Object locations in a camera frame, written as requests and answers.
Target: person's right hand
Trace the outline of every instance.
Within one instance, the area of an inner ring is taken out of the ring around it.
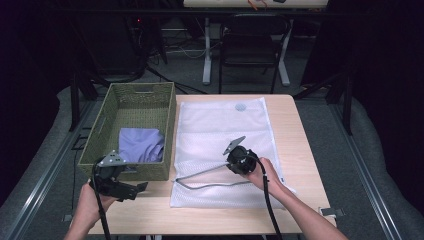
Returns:
[[[281,183],[277,172],[275,171],[274,166],[271,161],[267,158],[259,158],[259,161],[264,165],[265,172],[268,178],[268,190],[272,194],[275,191],[279,191],[283,184]],[[255,170],[251,173],[248,173],[244,176],[249,181],[251,181],[256,187],[264,190],[264,179],[262,168],[259,163],[256,163]]]

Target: cord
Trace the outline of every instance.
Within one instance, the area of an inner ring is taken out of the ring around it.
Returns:
[[[275,229],[275,233],[277,235],[277,238],[278,238],[278,240],[282,240],[283,236],[281,235],[280,228],[278,227],[278,223],[277,223],[277,220],[275,219],[274,211],[272,210],[272,207],[271,207],[271,201],[269,199],[268,177],[266,175],[265,167],[261,163],[261,161],[256,157],[252,157],[252,156],[249,156],[249,155],[244,155],[244,157],[254,159],[257,163],[259,163],[259,166],[261,167],[262,174],[263,174],[263,181],[264,181],[264,195],[265,195],[266,207],[268,208],[268,213],[269,213],[269,216],[271,217],[272,225],[274,225],[274,229]]]
[[[97,182],[96,182],[96,179],[95,179],[96,166],[100,161],[102,161],[102,159],[103,158],[98,159],[93,164],[93,168],[92,168],[92,172],[91,172],[91,181],[93,183],[93,189],[94,189],[94,194],[96,195],[97,205],[99,205],[99,215],[100,215],[100,220],[102,221],[102,226],[103,226],[103,231],[105,233],[105,238],[107,240],[111,240],[111,236],[110,236],[110,232],[109,232],[109,226],[107,224],[107,219],[106,219],[106,212],[103,208],[102,201],[100,200],[100,194],[99,194],[99,191],[97,191]]]

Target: black chair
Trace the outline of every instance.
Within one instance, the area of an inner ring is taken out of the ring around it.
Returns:
[[[219,93],[223,66],[257,67],[265,71],[274,68],[270,91],[273,93],[283,42],[290,28],[290,20],[276,14],[236,14],[226,19],[220,29]]]

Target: gray carpet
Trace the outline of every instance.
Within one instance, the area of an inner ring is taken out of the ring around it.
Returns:
[[[283,87],[281,82],[278,81],[277,94],[293,95],[301,90],[299,83],[312,45],[313,41],[307,39],[293,39],[290,42],[285,63],[292,84],[290,87]],[[168,53],[169,63],[167,65],[163,64],[158,58],[152,58],[150,66],[171,80],[208,93],[217,93],[217,56],[216,50],[214,50],[212,83],[209,86],[204,86],[201,83],[203,57],[189,58],[185,53],[173,52]],[[265,78],[270,72],[268,71],[265,76],[260,75],[260,77]],[[225,76],[231,77],[236,74],[237,72],[230,71]],[[138,80],[138,82],[157,81],[160,81],[160,78],[149,72],[146,72]],[[101,86],[97,86],[97,88],[100,93],[106,92],[106,89]],[[251,90],[248,85],[241,86],[241,88],[246,91]],[[68,134],[67,130],[71,119],[68,91],[69,89],[65,89],[59,94],[61,111],[54,127],[21,182],[0,209],[1,239],[4,239],[13,230],[11,227],[14,226],[13,224],[25,205],[25,201],[30,196],[31,190],[36,186],[45,169],[57,157],[61,143]],[[343,138],[342,130],[337,125],[338,120],[334,118],[330,107],[322,99],[324,93],[324,90],[318,91],[309,100],[296,101],[296,105],[330,204],[334,208],[343,208],[347,214],[337,219],[338,227],[350,239],[386,239],[358,177],[352,160],[353,156]],[[90,117],[84,122],[87,129],[81,130],[82,137],[88,136],[89,128],[94,122],[101,100],[101,98],[98,99],[89,115]],[[398,224],[404,239],[422,239],[424,236],[423,218],[402,198],[396,185],[385,172],[384,156],[381,152],[378,136],[367,118],[366,112],[357,102],[354,102],[353,106],[352,131],[376,184],[387,200],[389,209],[393,212],[394,221]],[[84,139],[76,142],[75,146],[78,147],[83,143]],[[76,207],[79,188],[87,180],[87,176],[84,176],[78,168],[74,167],[75,159],[79,159],[79,154],[81,154],[80,150],[72,150],[71,147],[67,149],[63,156],[63,166],[47,195],[44,199],[41,199],[41,205],[33,219],[30,219],[28,229],[24,229],[23,239],[60,239],[66,233],[69,222],[62,222],[62,218],[66,214],[72,214]],[[89,237],[88,239],[103,239],[103,237]],[[119,239],[138,239],[138,237],[120,236]]]

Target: hand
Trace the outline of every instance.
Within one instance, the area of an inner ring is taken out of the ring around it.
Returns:
[[[273,194],[274,192],[279,191],[279,189],[284,185],[281,183],[271,161],[263,157],[259,158],[259,161],[263,164],[267,174],[269,192]],[[246,174],[244,177],[251,181],[259,189],[264,190],[263,173],[259,163],[256,163],[256,167],[253,172]]]
[[[112,203],[118,199],[100,195],[100,200],[104,210],[107,211]],[[99,205],[97,204],[96,195],[90,185],[86,183],[81,188],[78,207],[65,239],[84,239],[85,235],[99,219]]]

